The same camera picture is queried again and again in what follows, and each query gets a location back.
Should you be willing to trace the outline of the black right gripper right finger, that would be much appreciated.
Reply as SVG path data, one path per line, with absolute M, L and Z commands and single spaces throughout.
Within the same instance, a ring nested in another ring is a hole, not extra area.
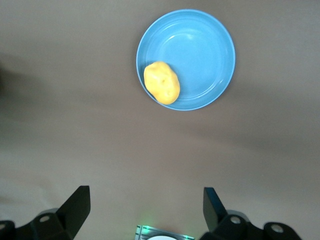
M 267 222 L 258 228 L 237 213 L 228 213 L 213 187 L 203 189 L 203 215 L 208 227 L 201 240 L 300 240 L 290 226 Z

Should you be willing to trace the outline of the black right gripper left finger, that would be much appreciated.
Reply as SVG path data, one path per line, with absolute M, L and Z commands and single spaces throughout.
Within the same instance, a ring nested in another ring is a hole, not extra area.
M 2 240 L 73 240 L 90 214 L 90 187 L 79 186 L 54 212 L 37 215 L 23 226 L 0 222 Z

